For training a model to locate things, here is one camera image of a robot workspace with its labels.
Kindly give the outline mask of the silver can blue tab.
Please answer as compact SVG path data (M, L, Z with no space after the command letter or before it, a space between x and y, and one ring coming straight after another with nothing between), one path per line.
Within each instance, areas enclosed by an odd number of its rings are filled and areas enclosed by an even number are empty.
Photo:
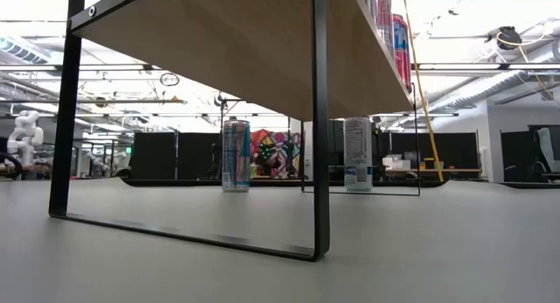
M222 131L221 181L224 192L247 192L250 186L250 124L229 119Z

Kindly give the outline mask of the white Celsius can red print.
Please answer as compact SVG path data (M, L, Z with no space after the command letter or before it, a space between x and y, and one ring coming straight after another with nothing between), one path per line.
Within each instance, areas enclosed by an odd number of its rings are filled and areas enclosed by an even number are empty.
M394 56L394 36L391 0L371 0L376 27L391 57Z

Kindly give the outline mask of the colourful mural panel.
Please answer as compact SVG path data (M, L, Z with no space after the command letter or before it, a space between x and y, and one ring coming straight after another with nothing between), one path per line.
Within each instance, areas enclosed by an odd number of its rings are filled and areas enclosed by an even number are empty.
M251 179L299 178L301 135L260 129L250 133Z

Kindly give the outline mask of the black partition panel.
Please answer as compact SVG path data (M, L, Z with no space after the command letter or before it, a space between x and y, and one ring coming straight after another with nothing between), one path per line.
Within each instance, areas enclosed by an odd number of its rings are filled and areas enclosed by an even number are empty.
M221 154L220 134L187 132L180 133L178 140L178 179L215 179Z
M130 160L135 180L174 180L176 135L174 132L138 132Z
M477 169L479 167L477 137L471 133L435 133L437 155L444 168ZM434 158L428 133L396 133L391 135L392 152L419 152L420 159Z

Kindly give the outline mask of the long wooden workbench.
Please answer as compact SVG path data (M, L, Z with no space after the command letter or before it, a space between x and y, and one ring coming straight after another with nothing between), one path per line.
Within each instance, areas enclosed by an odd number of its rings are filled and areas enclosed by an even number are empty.
M429 174L438 176L437 169L388 169L385 171L385 175L387 177L403 176L406 173L415 173L417 175ZM482 171L480 169L442 169L441 173L443 177L451 177L452 175L471 175L474 178L479 178Z

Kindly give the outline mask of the wooden shelf black metal frame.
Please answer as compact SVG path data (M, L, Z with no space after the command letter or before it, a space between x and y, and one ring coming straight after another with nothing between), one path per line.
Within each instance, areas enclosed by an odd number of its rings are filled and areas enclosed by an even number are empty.
M409 111L395 62L363 0L67 0L48 213L67 210L81 44L96 44L312 125L314 262L330 247L330 120Z

